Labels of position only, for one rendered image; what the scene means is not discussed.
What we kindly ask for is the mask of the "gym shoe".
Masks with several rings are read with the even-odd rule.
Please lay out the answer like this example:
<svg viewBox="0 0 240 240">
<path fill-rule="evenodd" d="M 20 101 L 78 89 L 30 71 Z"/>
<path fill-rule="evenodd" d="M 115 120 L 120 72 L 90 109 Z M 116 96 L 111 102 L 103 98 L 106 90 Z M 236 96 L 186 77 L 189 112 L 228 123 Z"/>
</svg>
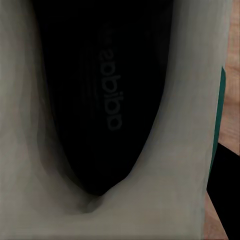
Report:
<svg viewBox="0 0 240 240">
<path fill-rule="evenodd" d="M 233 0 L 0 0 L 0 240 L 204 240 Z"/>
</svg>

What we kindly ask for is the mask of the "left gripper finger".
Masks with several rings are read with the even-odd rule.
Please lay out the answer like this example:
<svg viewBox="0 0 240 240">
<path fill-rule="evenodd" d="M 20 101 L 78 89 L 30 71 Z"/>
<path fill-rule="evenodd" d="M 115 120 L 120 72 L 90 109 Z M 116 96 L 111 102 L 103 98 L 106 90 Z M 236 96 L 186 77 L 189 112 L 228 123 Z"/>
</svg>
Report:
<svg viewBox="0 0 240 240">
<path fill-rule="evenodd" d="M 240 156 L 219 142 L 206 190 L 229 240 L 240 240 Z"/>
</svg>

